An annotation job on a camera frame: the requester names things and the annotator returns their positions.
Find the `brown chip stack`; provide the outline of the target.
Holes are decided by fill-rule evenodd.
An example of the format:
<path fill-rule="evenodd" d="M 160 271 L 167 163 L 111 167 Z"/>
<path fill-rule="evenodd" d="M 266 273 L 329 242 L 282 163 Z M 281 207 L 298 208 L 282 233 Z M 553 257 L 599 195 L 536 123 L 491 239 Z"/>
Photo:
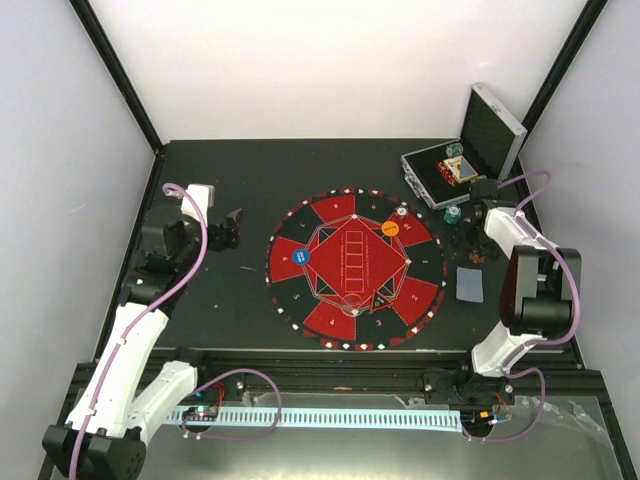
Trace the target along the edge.
<path fill-rule="evenodd" d="M 483 264 L 485 262 L 486 257 L 478 252 L 470 252 L 469 259 L 472 263 L 476 265 Z"/>
<path fill-rule="evenodd" d="M 409 210 L 404 206 L 398 206 L 395 208 L 395 216 L 404 219 L 409 215 Z"/>

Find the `blue small blind button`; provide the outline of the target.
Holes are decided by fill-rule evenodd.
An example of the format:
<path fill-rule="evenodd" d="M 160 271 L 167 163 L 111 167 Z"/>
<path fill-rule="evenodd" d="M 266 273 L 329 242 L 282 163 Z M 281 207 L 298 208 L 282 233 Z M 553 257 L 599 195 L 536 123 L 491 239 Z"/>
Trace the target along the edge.
<path fill-rule="evenodd" d="M 292 261 L 298 266 L 304 266 L 311 260 L 311 253 L 306 248 L 296 249 L 292 254 Z"/>

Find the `orange big blind button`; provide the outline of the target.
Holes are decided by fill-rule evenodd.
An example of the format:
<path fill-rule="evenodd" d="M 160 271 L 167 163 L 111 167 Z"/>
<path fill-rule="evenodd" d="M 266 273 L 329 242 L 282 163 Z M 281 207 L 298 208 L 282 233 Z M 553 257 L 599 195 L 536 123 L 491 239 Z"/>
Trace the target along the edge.
<path fill-rule="evenodd" d="M 388 220 L 381 225 L 381 232 L 387 237 L 395 237 L 399 231 L 399 225 L 395 221 Z"/>

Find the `black triangular marker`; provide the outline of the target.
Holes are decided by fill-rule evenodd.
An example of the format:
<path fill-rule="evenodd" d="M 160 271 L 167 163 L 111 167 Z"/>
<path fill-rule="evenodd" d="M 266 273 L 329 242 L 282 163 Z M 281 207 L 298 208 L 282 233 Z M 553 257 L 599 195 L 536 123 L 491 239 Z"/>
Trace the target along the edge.
<path fill-rule="evenodd" d="M 391 306 L 392 300 L 390 298 L 386 297 L 378 290 L 373 292 L 371 297 L 371 304 L 369 307 L 371 313 L 389 308 Z"/>

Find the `clear round dealer button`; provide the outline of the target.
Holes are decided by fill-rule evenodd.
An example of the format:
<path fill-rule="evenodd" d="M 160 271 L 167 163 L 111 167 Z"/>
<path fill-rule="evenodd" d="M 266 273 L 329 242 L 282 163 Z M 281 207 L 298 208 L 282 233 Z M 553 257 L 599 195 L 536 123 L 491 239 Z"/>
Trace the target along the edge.
<path fill-rule="evenodd" d="M 348 293 L 341 299 L 341 309 L 349 316 L 357 317 L 364 304 L 364 299 L 356 293 Z"/>

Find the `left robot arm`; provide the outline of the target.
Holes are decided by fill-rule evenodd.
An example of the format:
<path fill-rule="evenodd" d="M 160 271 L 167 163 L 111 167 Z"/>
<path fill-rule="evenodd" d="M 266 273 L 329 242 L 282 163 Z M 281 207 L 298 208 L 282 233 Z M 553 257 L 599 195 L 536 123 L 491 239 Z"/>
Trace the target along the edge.
<path fill-rule="evenodd" d="M 195 212 L 161 206 L 147 212 L 123 279 L 111 334 L 82 397 L 42 445 L 68 479 L 135 479 L 148 445 L 188 394 L 207 397 L 213 372 L 192 351 L 168 361 L 146 387 L 139 382 L 191 273 L 207 251 L 235 249 L 243 212 L 203 227 Z"/>

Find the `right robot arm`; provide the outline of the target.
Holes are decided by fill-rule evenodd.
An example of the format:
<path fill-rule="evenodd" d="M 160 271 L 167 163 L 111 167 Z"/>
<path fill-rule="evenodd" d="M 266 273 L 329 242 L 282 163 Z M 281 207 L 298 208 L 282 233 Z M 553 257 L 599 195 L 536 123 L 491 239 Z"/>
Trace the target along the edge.
<path fill-rule="evenodd" d="M 477 207 L 465 239 L 487 240 L 507 257 L 498 322 L 470 351 L 454 379 L 465 403 L 483 402 L 506 385 L 513 366 L 536 346 L 561 346 L 581 316 L 582 256 L 550 241 L 514 208 Z"/>

